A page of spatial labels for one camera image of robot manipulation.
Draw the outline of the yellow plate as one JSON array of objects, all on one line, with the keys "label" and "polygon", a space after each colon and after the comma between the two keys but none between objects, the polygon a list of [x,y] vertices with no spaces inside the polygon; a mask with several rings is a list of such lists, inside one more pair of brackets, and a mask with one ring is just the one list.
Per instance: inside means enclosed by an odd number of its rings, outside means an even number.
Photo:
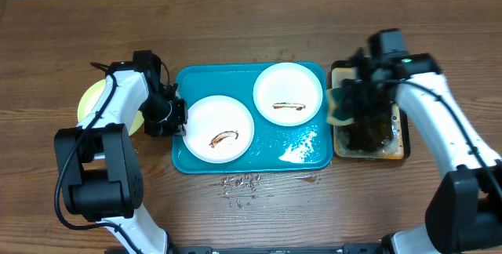
[{"label": "yellow plate", "polygon": [[[104,88],[106,86],[106,81],[104,79],[99,80],[98,82],[91,85],[85,93],[82,95],[81,99],[78,103],[77,109],[77,118],[78,122],[82,121],[89,112],[93,109],[96,102],[100,98]],[[133,120],[131,128],[129,129],[129,135],[134,134],[144,123],[143,115],[140,111],[136,113],[136,116]]]}]

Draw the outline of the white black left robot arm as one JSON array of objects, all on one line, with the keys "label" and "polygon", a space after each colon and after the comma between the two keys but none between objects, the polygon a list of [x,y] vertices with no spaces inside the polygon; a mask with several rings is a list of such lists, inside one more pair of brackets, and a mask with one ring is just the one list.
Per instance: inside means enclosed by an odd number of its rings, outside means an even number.
[{"label": "white black left robot arm", "polygon": [[104,91],[84,119],[54,137],[56,217],[71,230],[106,228],[129,253],[169,253],[168,234],[143,204],[143,177],[129,131],[140,112],[149,136],[182,136],[187,105],[175,84],[162,83],[167,67],[153,53],[93,66],[105,73]]}]

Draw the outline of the white plate with sauce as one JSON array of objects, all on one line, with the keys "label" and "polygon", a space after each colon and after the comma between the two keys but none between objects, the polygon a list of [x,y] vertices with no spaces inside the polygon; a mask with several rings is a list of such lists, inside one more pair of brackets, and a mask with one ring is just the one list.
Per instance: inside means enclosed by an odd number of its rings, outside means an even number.
[{"label": "white plate with sauce", "polygon": [[254,137],[249,110],[229,96],[207,96],[188,109],[183,142],[198,159],[223,164],[244,155]]},{"label": "white plate with sauce", "polygon": [[310,121],[322,105],[322,85],[313,71],[298,63],[276,63],[261,72],[253,102],[268,121],[297,126]]}]

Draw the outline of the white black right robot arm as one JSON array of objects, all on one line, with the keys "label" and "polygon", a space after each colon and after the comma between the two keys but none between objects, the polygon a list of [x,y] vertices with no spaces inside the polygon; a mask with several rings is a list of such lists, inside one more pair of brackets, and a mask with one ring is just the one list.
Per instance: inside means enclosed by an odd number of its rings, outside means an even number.
[{"label": "white black right robot arm", "polygon": [[384,237],[382,253],[462,253],[501,244],[501,156],[471,126],[445,75],[427,53],[406,51],[333,63],[354,78],[329,94],[330,122],[366,125],[396,104],[413,120],[433,156],[442,182],[424,224]]}]

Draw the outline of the yellow green sponge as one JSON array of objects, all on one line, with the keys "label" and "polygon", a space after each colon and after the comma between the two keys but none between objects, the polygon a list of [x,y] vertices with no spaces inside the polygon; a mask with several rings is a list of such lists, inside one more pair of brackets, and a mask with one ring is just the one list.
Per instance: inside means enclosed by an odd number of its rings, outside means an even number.
[{"label": "yellow green sponge", "polygon": [[326,90],[328,101],[328,113],[326,122],[333,126],[346,126],[354,123],[354,118],[350,112],[344,109],[346,90],[338,87]]}]

